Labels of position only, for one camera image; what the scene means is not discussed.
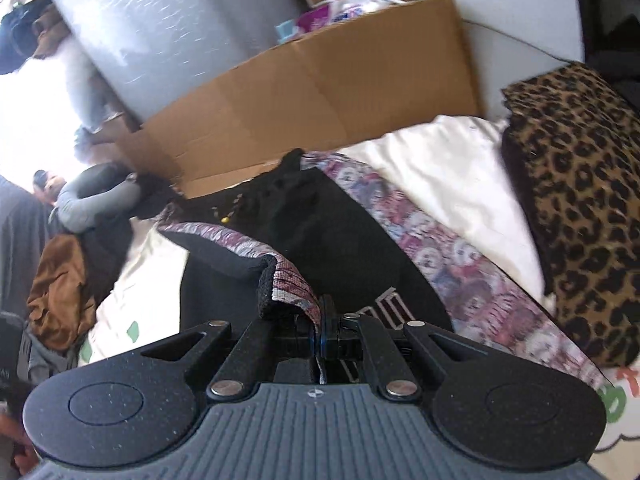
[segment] white bedding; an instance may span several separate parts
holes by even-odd
[[[152,220],[132,219],[133,240],[113,291],[79,355],[95,363],[180,332],[180,283],[188,252],[163,237]]]
[[[440,116],[431,124],[398,130],[339,150],[369,164],[415,204],[475,245],[543,301],[543,278],[529,228],[506,173],[499,147],[504,126],[476,118]],[[151,221],[132,220],[134,240],[114,291],[97,311],[97,323],[81,349],[80,364],[138,348],[178,332],[180,281],[188,253],[164,238]],[[611,450],[590,463],[611,480],[640,472],[640,360],[620,377],[612,373],[610,396],[625,406],[600,444]]]
[[[439,116],[339,151],[369,164],[542,302],[538,254],[500,158],[503,129]]]

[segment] metal screw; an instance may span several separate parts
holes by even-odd
[[[408,397],[418,391],[418,386],[411,381],[391,381],[386,390],[396,397]]]
[[[211,393],[220,397],[237,395],[242,391],[243,384],[240,381],[218,381],[211,385]]]

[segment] leopard print pillow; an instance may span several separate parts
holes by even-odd
[[[558,323],[596,364],[627,365],[640,350],[640,120],[580,63],[502,92],[502,156]]]

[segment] cartoon print fabric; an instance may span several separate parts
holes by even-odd
[[[276,258],[276,267],[273,273],[271,299],[299,307],[316,326],[320,325],[320,309],[311,287],[289,260],[267,244],[220,225],[200,222],[169,224],[162,227],[161,231],[195,234],[246,258],[259,258],[265,254],[273,256]]]
[[[594,388],[598,368],[504,272],[415,205],[366,164],[337,153],[307,153],[384,228],[442,300],[457,334],[563,371]]]

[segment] brown jacket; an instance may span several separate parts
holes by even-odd
[[[57,235],[45,246],[28,307],[31,330],[51,350],[66,351],[95,324],[77,237]]]

